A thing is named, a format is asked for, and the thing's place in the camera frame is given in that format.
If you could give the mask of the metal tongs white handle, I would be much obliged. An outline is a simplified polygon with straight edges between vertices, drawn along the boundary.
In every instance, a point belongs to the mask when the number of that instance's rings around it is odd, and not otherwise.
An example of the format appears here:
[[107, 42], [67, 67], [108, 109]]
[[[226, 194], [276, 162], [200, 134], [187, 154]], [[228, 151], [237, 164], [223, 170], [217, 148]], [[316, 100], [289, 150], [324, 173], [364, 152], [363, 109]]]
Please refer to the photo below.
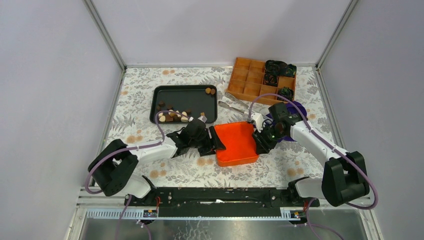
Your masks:
[[243, 101], [239, 100], [238, 98], [236, 98], [234, 95], [232, 95], [229, 92], [226, 92], [224, 94], [224, 97], [229, 99], [232, 104], [230, 104], [226, 101], [223, 101], [223, 100], [219, 100], [218, 101], [219, 106], [221, 106], [225, 109], [237, 112], [237, 113], [242, 114], [242, 115], [248, 115], [249, 105], [247, 103], [244, 103]]

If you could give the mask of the orange box lid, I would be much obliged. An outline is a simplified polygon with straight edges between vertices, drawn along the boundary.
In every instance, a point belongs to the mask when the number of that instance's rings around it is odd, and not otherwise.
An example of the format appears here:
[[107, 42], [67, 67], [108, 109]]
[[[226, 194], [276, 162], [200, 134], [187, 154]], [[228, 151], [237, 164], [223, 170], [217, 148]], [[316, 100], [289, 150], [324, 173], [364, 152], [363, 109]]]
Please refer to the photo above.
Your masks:
[[216, 151], [217, 164], [220, 167], [252, 164], [258, 160], [252, 124], [245, 121], [232, 122], [215, 125], [214, 129], [226, 148]]

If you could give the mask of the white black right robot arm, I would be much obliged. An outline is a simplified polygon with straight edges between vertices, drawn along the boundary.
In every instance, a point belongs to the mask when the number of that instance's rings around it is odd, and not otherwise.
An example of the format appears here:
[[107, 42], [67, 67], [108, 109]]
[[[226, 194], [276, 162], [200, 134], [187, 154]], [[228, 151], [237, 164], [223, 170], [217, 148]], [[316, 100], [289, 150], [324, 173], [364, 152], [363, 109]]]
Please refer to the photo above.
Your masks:
[[302, 177], [288, 184], [287, 201], [293, 206], [306, 199], [325, 199], [338, 207], [370, 193], [364, 157], [349, 152], [316, 131], [301, 113], [291, 113], [283, 102], [269, 107], [270, 117], [249, 111], [249, 123], [254, 125], [252, 137], [258, 155], [268, 154], [279, 140], [289, 137], [303, 146], [322, 165], [321, 178]]

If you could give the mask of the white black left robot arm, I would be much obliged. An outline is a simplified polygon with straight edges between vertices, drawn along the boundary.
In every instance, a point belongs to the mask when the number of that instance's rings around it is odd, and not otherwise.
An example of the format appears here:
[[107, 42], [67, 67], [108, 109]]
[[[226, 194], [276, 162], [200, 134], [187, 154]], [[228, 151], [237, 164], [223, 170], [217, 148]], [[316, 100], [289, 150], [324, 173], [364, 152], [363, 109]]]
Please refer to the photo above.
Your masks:
[[113, 140], [88, 166], [85, 190], [107, 197], [118, 193], [131, 195], [144, 206], [155, 200], [153, 184], [147, 177], [134, 173], [140, 163], [182, 156], [197, 149], [200, 156], [214, 155], [226, 149], [213, 126], [194, 119], [180, 130], [162, 136], [161, 141], [129, 146]]

